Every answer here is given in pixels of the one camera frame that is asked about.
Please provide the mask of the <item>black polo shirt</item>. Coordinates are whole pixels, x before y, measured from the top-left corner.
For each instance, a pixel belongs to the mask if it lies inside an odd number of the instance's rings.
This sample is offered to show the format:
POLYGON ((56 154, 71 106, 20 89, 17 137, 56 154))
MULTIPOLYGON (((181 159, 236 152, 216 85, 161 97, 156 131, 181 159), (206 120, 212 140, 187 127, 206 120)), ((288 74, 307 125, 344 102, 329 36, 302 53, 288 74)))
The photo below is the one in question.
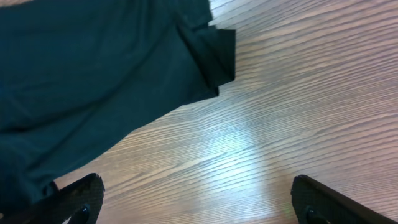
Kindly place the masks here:
POLYGON ((235 78, 208 1, 29 1, 1 9, 1 213, 235 78))

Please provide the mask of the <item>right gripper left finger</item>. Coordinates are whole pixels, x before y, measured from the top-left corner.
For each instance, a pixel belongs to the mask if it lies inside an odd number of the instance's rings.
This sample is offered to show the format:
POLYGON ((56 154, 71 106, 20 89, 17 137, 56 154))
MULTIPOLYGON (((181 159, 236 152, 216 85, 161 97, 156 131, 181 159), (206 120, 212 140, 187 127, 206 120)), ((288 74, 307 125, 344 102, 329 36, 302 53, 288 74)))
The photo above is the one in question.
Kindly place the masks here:
POLYGON ((1 224, 96 224, 104 199, 102 178, 95 173, 10 217, 1 224))

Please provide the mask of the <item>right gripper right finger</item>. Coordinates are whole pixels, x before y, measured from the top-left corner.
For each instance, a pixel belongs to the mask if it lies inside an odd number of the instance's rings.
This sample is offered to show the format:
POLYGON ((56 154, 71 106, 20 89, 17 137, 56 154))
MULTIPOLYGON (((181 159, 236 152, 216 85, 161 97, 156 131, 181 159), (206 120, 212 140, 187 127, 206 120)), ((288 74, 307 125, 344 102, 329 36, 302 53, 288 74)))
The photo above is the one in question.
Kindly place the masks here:
POLYGON ((290 194, 300 224, 397 224, 307 175, 294 177, 290 194))

